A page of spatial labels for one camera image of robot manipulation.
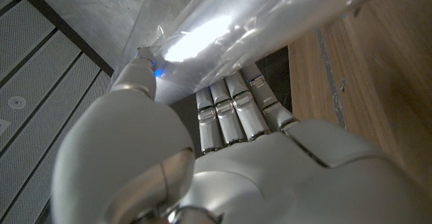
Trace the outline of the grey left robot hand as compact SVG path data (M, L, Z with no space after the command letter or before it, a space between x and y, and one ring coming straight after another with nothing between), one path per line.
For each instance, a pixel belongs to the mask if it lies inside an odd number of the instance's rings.
M55 223L430 223L431 198L384 152L319 120L196 157L154 100L147 48L63 140Z

